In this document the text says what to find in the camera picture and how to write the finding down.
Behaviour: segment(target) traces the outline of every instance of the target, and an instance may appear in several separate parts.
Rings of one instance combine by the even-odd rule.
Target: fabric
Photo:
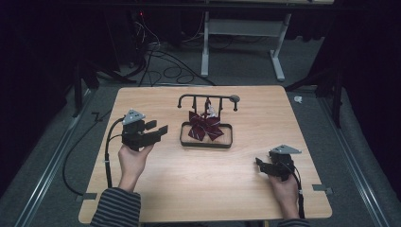
[[[106,189],[101,197],[91,226],[137,227],[141,211],[141,196],[118,187]]]

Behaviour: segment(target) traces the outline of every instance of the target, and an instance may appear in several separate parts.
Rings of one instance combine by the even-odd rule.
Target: desk leg
[[[286,37],[289,19],[291,18],[291,14],[287,14],[284,19],[283,25],[281,26],[280,35],[278,37],[278,42],[275,50],[270,51],[271,62],[273,63],[274,71],[277,77],[277,80],[284,81],[284,73],[281,68],[280,61],[278,60],[278,54],[280,53],[281,46],[283,45],[284,38]]]
[[[203,33],[203,52],[201,54],[201,72],[200,75],[207,77],[209,75],[209,12],[204,12],[204,33]]]

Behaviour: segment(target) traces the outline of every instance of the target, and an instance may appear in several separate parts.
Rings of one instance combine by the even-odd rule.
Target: hand
[[[136,183],[145,169],[145,164],[153,145],[144,147],[141,151],[134,151],[123,145],[118,151],[118,159],[121,165],[121,180],[119,188],[133,192]]]
[[[288,180],[281,182],[280,178],[269,175],[273,186],[274,196],[280,204],[283,219],[299,218],[298,213],[298,184],[294,176],[289,175]]]

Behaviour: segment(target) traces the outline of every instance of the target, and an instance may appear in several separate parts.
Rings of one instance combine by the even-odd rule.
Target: wooden table
[[[180,143],[182,123],[188,120],[192,98],[184,94],[240,97],[238,111],[234,103],[223,100],[221,123],[233,126],[230,148],[190,148]],[[215,109],[218,101],[211,99]],[[198,110],[202,109],[198,101]],[[271,148],[288,145],[302,151],[292,159],[302,177],[307,218],[328,218],[332,211],[304,137],[281,86],[236,87],[153,87],[123,88],[116,97],[108,128],[101,145],[87,193],[97,193],[95,200],[83,201],[79,220],[91,221],[98,199],[107,188],[104,165],[106,136],[112,123],[130,108],[145,114],[145,121],[157,120],[158,127],[168,125],[148,157],[147,167],[135,191],[142,196],[141,222],[257,220],[281,218],[268,176],[260,173],[254,158],[269,160]],[[118,124],[113,134],[122,132]],[[120,179],[117,152],[121,140],[110,143],[113,185]]]

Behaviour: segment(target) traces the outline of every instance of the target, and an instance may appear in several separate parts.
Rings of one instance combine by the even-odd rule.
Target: striped shirt
[[[94,227],[137,227],[141,211],[141,196],[118,187],[106,189],[101,197],[91,226]],[[281,221],[278,227],[309,227],[305,219]]]

